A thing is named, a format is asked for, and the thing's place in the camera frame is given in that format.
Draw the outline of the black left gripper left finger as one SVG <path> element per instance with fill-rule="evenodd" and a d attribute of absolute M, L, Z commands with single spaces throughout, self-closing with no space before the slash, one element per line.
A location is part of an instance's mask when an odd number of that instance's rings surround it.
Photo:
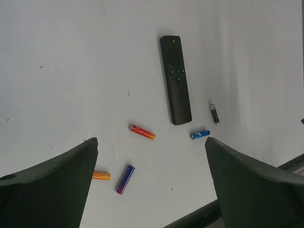
<path fill-rule="evenodd" d="M 98 156 L 90 138 L 71 150 L 0 179 L 2 228 L 78 228 Z"/>

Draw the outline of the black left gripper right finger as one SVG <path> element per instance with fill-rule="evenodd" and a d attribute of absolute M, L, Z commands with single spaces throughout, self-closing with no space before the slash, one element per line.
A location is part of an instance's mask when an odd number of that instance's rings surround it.
<path fill-rule="evenodd" d="M 227 228 L 302 228 L 304 177 L 209 137 L 205 149 Z"/>

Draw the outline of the black remote control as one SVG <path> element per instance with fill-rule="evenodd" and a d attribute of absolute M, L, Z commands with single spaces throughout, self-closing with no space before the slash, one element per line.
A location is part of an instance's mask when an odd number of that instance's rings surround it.
<path fill-rule="evenodd" d="M 189 123 L 192 121 L 192 114 L 181 38 L 163 36 L 160 38 L 160 45 L 172 123 Z"/>

